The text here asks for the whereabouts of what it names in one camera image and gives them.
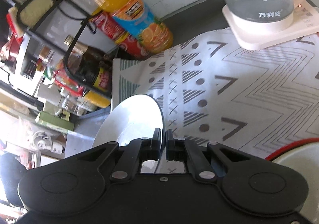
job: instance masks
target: green box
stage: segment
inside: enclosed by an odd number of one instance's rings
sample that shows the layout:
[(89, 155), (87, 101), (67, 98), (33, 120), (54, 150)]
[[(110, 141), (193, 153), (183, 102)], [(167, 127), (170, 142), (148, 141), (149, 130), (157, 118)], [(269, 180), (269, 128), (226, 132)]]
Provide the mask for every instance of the green box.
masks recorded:
[(48, 128), (65, 134), (68, 134), (69, 131), (74, 130), (74, 123), (60, 119), (44, 111), (41, 111), (38, 114), (38, 116), (35, 119), (35, 122), (42, 126), (46, 126)]

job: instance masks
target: black chair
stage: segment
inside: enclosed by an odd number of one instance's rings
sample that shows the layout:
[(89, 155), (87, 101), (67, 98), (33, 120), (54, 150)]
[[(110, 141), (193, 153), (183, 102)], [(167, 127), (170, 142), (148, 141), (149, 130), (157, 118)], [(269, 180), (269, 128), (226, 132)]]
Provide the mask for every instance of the black chair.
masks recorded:
[(0, 156), (0, 179), (9, 203), (16, 207), (24, 207), (18, 195), (18, 184), (27, 169), (13, 154)]

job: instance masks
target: white appliance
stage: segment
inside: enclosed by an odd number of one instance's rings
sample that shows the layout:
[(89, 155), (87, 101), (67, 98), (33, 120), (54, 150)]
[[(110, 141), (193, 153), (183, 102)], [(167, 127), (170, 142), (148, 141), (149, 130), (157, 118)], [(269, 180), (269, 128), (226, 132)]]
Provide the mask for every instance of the white appliance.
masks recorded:
[(225, 0), (223, 14), (238, 43), (259, 50), (319, 31), (319, 13), (305, 0)]
[(62, 154), (63, 153), (63, 146), (51, 139), (51, 136), (48, 135), (46, 132), (38, 131), (33, 134), (32, 137), (33, 146), (37, 150), (50, 150), (53, 153)]

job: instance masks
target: metal screw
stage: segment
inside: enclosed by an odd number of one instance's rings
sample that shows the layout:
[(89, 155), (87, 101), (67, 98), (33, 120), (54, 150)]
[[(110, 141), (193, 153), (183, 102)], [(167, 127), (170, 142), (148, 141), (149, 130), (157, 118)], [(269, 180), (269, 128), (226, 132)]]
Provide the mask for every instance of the metal screw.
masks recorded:
[(161, 182), (167, 182), (168, 181), (168, 178), (167, 177), (160, 177), (159, 179)]
[(199, 173), (199, 177), (203, 179), (212, 179), (215, 177), (215, 174), (211, 171), (202, 171)]
[(127, 172), (115, 171), (115, 172), (113, 172), (112, 177), (115, 179), (124, 179), (127, 177)]

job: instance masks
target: white plate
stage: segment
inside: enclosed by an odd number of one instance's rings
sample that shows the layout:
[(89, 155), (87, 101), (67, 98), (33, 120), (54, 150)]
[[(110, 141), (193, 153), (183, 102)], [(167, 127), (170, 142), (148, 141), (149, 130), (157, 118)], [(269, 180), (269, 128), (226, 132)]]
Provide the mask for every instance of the white plate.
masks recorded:
[(307, 180), (309, 195), (300, 213), (319, 224), (319, 142), (288, 151), (273, 162), (296, 170)]
[(95, 136), (92, 147), (109, 141), (120, 146), (143, 137), (152, 138), (156, 128), (163, 133), (164, 117), (157, 101), (146, 95), (133, 95), (110, 113)]

